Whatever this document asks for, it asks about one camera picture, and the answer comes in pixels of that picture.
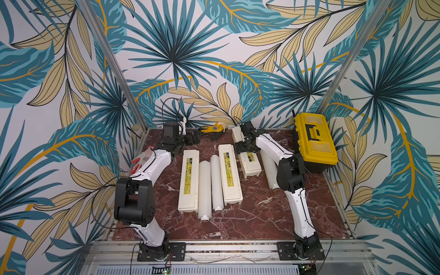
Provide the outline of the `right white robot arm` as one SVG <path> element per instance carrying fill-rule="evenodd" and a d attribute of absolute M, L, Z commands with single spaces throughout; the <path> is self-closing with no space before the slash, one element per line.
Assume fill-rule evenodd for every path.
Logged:
<path fill-rule="evenodd" d="M 302 260 L 323 257 L 319 235 L 307 206 L 303 157 L 282 147 L 264 129 L 254 128 L 251 121 L 241 123 L 239 127 L 243 140 L 235 145 L 238 152 L 264 152 L 277 165 L 276 181 L 288 198 L 294 221 L 296 257 Z"/>

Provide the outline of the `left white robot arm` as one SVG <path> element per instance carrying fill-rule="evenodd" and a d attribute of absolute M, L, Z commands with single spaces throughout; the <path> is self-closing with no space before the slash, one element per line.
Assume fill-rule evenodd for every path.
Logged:
<path fill-rule="evenodd" d="M 114 218 L 134 229 L 148 248 L 162 248 L 166 232 L 155 219 L 154 184 L 185 146 L 200 143 L 197 131 L 187 132 L 184 123 L 166 122 L 161 140 L 146 162 L 134 160 L 134 170 L 118 179 L 115 187 Z"/>

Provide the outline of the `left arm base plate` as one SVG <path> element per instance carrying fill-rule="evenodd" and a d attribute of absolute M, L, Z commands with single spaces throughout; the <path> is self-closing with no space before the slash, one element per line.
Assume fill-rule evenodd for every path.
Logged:
<path fill-rule="evenodd" d="M 164 242 L 162 246 L 152 247 L 145 244 L 140 245 L 137 256 L 138 262 L 171 261 L 183 262 L 186 255 L 185 242 Z"/>

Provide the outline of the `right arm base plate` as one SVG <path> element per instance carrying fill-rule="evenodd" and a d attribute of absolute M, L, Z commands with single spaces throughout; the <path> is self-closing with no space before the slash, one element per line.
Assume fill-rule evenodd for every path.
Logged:
<path fill-rule="evenodd" d="M 277 252 L 281 261 L 324 260 L 325 253 L 319 242 L 306 244 L 302 242 L 277 242 Z"/>

